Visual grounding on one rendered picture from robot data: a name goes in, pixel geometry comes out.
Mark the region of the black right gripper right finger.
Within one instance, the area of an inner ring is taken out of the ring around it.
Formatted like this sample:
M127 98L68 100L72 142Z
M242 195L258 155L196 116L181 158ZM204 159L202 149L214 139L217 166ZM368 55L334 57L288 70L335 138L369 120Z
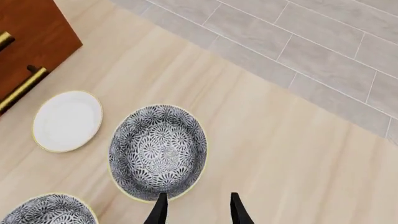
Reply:
M236 192L231 193L230 212L233 224L254 224Z

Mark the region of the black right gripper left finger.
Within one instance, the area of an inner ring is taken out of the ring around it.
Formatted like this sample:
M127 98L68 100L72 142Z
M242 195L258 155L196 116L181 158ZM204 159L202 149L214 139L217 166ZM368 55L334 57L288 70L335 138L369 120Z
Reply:
M168 197L162 192L144 224L165 224L167 219Z

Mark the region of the black white patterned bowl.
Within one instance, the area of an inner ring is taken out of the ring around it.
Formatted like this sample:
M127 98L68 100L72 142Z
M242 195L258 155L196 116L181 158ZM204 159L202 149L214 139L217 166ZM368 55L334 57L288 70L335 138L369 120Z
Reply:
M152 203L189 192L200 180L208 141L199 121L174 105L154 104L127 115L108 149L108 171L128 197Z
M21 203L0 224L99 224L99 221L94 211L78 197L49 193Z

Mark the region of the white plate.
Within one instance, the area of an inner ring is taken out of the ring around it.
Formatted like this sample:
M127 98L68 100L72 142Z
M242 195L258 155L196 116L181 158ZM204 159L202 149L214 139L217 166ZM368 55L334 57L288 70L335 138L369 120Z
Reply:
M39 108L32 123L32 137L45 151L70 152L88 143L102 120L99 99L87 91L66 91Z

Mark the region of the wooden cabinet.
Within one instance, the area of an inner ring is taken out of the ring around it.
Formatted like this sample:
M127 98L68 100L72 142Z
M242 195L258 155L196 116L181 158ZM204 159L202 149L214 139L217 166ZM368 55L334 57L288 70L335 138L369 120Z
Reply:
M0 101L30 76L52 72L83 44L54 0L0 0L0 33L15 41L0 52Z

